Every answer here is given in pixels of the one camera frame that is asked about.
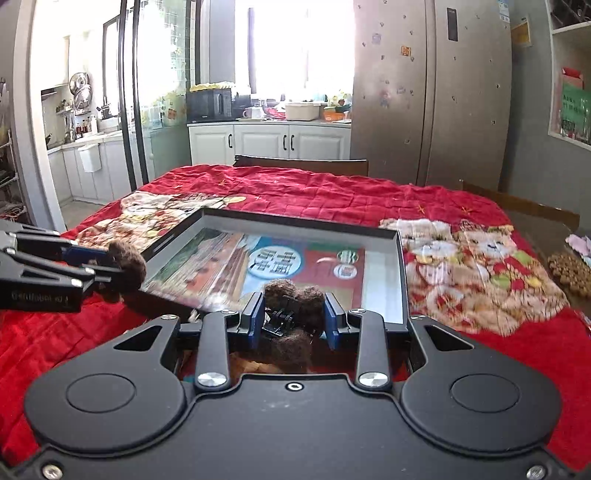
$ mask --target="sliding glass door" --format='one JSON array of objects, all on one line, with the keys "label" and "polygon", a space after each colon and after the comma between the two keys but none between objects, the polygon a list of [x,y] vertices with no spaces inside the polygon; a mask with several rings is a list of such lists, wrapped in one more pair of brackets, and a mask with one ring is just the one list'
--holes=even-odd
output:
[{"label": "sliding glass door", "polygon": [[194,77],[191,39],[196,4],[191,0],[129,0],[125,4],[120,78],[125,109],[121,114],[127,123],[137,187],[191,164],[186,92]]}]

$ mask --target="wooden chair back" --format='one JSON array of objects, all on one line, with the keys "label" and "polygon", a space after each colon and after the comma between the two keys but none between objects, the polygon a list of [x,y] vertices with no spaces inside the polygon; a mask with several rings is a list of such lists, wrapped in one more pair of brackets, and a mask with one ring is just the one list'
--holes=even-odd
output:
[{"label": "wooden chair back", "polygon": [[333,175],[368,176],[367,160],[291,160],[289,158],[250,157],[236,155],[235,167],[275,167],[299,168],[315,173],[332,173]]},{"label": "wooden chair back", "polygon": [[491,199],[496,202],[496,204],[503,210],[510,210],[512,212],[524,213],[526,215],[561,222],[569,227],[573,232],[579,228],[580,216],[574,212],[569,212],[568,210],[548,207],[546,205],[532,202],[531,200],[525,200],[513,195],[509,195],[508,193],[488,190],[468,183],[464,180],[460,180],[460,190]]}]

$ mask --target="white cabinet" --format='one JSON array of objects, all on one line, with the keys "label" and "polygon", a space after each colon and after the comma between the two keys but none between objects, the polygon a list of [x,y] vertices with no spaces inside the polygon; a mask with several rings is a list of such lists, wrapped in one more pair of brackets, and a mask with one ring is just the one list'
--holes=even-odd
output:
[{"label": "white cabinet", "polygon": [[234,126],[199,125],[189,128],[191,163],[234,165]]},{"label": "white cabinet", "polygon": [[53,178],[53,186],[56,188],[57,201],[62,203],[69,198],[72,198],[66,164],[64,163],[64,155],[61,150],[58,150],[48,156],[51,176]]},{"label": "white cabinet", "polygon": [[236,154],[289,158],[289,125],[235,125]]},{"label": "white cabinet", "polygon": [[129,185],[123,141],[105,142],[101,144],[99,151],[103,169],[109,173],[113,200],[129,195],[131,186]]},{"label": "white cabinet", "polygon": [[98,196],[96,194],[96,187],[95,182],[92,178],[92,173],[84,171],[82,168],[82,159],[80,158],[80,154],[78,153],[78,149],[74,149],[74,153],[76,155],[76,168],[78,170],[78,178],[80,179],[80,184],[82,185],[82,198],[89,199],[89,200],[96,200]]},{"label": "white cabinet", "polygon": [[290,158],[348,160],[350,145],[350,128],[290,125]]},{"label": "white cabinet", "polygon": [[123,142],[101,143],[98,149],[100,169],[92,173],[84,171],[78,147],[65,148],[59,152],[63,154],[67,182],[74,200],[105,204],[131,192]]},{"label": "white cabinet", "polygon": [[329,124],[240,123],[189,127],[191,162],[234,164],[234,155],[350,159],[351,129]]},{"label": "white cabinet", "polygon": [[82,184],[80,183],[80,177],[78,176],[78,167],[76,166],[76,154],[74,153],[74,149],[67,148],[63,150],[63,154],[72,196],[82,197]]},{"label": "white cabinet", "polygon": [[68,55],[70,51],[70,38],[47,35],[43,40],[43,50],[37,57],[42,72],[41,88],[52,88],[56,85],[68,83]]}]

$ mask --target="trash bin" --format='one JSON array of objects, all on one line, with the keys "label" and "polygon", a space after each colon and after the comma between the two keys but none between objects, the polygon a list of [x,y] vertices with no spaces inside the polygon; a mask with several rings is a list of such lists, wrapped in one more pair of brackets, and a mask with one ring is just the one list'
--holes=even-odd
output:
[{"label": "trash bin", "polygon": [[84,147],[80,147],[78,149],[78,154],[80,155],[82,168],[84,168],[85,172],[93,173],[100,170],[101,164],[98,143],[91,143]]}]

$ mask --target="refrigerator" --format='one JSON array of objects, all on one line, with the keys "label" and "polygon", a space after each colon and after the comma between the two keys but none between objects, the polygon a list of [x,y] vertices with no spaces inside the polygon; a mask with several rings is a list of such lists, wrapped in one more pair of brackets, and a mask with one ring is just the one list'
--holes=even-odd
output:
[{"label": "refrigerator", "polygon": [[355,0],[351,158],[400,184],[497,190],[511,101],[504,1]]},{"label": "refrigerator", "polygon": [[131,190],[191,164],[185,95],[196,78],[199,3],[121,0],[118,102]]}]

